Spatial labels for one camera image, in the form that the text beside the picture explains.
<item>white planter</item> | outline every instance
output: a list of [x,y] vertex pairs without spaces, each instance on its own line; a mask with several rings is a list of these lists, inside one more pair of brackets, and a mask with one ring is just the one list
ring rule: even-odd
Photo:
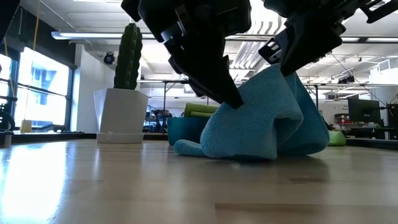
[[108,88],[94,92],[98,143],[141,143],[148,96]]

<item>teal container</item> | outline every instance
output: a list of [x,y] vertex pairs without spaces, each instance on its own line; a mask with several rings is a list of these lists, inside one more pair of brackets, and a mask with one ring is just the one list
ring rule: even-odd
[[169,144],[184,139],[200,143],[200,135],[209,118],[168,118]]

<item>green cushion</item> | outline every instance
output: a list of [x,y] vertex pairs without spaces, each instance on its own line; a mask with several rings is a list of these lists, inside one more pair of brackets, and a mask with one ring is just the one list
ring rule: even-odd
[[345,146],[346,137],[341,131],[329,131],[330,142],[329,146]]
[[185,105],[184,118],[194,116],[194,115],[192,115],[192,112],[213,114],[214,112],[216,112],[217,109],[218,109],[217,106],[200,105],[200,104],[196,104],[196,103],[187,103],[187,105]]
[[213,115],[213,113],[204,113],[204,112],[196,112],[196,111],[191,112],[191,117],[196,117],[196,118],[210,118],[212,115]]

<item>security camera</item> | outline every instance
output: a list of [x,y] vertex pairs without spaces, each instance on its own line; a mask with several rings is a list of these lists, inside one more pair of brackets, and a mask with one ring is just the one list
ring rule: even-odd
[[107,65],[113,65],[114,63],[114,52],[107,52],[104,57],[104,63]]

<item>microfiber towel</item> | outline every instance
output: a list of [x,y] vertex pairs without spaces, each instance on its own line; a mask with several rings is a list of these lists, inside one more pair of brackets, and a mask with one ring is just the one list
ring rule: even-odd
[[244,105],[223,103],[207,122],[200,144],[179,140],[183,156],[276,159],[308,155],[329,143],[328,130],[296,73],[284,77],[280,65],[259,72],[238,88]]

